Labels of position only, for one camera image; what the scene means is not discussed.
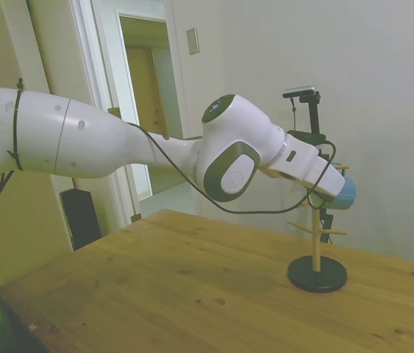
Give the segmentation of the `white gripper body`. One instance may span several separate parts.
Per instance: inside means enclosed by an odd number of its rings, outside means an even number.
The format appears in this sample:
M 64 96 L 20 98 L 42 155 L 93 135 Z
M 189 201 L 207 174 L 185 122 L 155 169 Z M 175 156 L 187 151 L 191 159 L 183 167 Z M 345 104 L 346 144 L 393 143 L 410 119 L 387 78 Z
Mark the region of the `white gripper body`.
M 345 185 L 345 179 L 332 165 L 319 156 L 316 147 L 286 134 L 280 152 L 261 171 L 271 178 L 285 178 L 319 193 L 336 197 Z

